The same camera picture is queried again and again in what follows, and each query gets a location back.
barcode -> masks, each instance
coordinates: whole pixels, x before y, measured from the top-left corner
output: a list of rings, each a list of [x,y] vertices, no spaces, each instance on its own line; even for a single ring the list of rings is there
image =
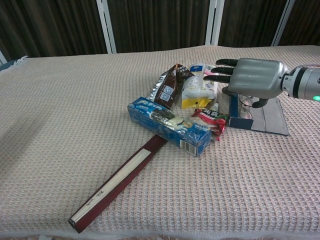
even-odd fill
[[[183,150],[186,150],[188,153],[192,154],[193,156],[196,156],[197,154],[196,147],[190,143],[187,143],[186,141],[180,140],[180,148]]]

blue box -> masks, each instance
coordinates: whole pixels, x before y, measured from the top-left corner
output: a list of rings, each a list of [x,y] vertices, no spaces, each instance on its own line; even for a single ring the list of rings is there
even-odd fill
[[[211,131],[208,127],[177,116],[164,106],[144,97],[129,104],[128,111],[133,122],[196,157],[210,144]]]

blue toothpaste box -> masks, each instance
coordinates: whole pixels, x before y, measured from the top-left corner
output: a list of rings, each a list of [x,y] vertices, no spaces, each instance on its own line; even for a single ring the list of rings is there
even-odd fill
[[[210,144],[211,132],[206,126],[177,116],[164,106],[144,97],[128,105],[133,122],[176,144],[193,156],[199,156]]]

robot finger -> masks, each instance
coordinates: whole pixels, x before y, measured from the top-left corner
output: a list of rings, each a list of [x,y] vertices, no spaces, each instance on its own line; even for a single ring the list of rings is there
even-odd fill
[[[219,59],[215,62],[217,65],[227,65],[230,67],[235,67],[238,63],[237,59]]]
[[[203,78],[205,81],[214,81],[218,83],[230,83],[230,76],[217,76],[217,75],[208,75]]]
[[[234,73],[234,68],[233,67],[215,67],[215,68],[211,69],[211,72],[232,75]]]

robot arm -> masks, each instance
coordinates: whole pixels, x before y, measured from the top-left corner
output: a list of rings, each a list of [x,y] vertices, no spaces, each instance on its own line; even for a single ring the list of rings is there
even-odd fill
[[[289,97],[320,101],[320,65],[301,65],[291,72],[288,67],[274,60],[251,58],[220,59],[213,73],[224,75],[208,75],[204,80],[227,83],[223,93],[243,94],[259,98],[253,103],[253,108],[261,108],[268,99],[275,98],[282,91],[288,92]]]

